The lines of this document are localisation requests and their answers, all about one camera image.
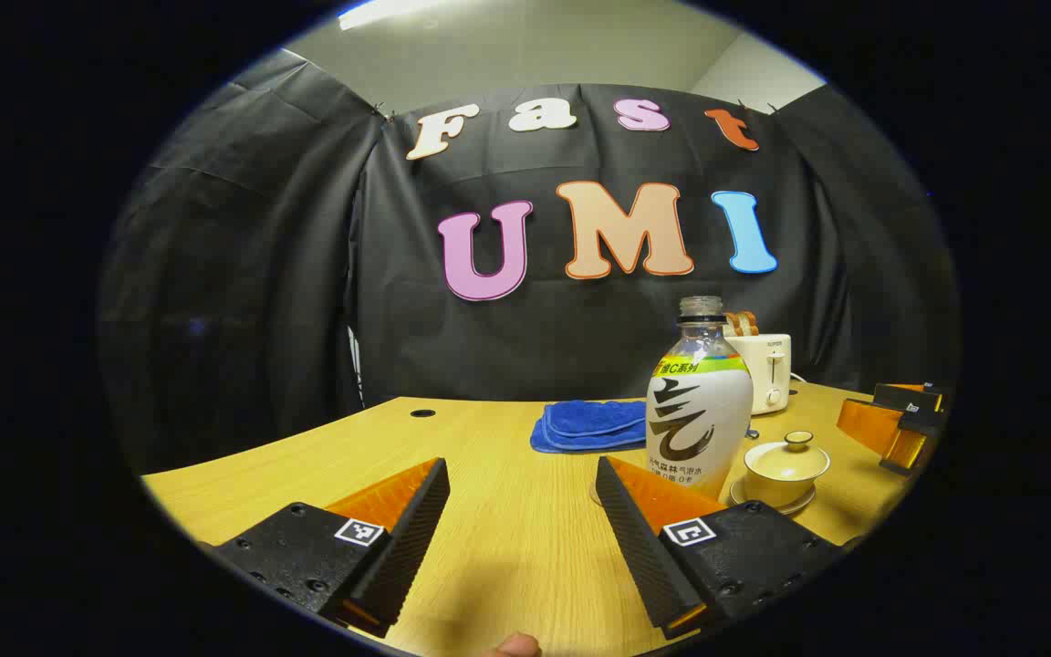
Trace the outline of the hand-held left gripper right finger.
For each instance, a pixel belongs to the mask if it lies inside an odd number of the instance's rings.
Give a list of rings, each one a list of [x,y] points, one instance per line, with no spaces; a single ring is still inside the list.
[[[648,620],[667,639],[743,622],[841,558],[841,547],[768,504],[719,504],[609,454],[595,489]]]

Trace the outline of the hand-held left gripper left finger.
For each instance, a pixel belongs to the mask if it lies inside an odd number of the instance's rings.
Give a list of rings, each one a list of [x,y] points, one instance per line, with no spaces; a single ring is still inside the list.
[[[383,639],[449,495],[447,464],[432,458],[334,504],[287,504],[210,552],[281,600]]]

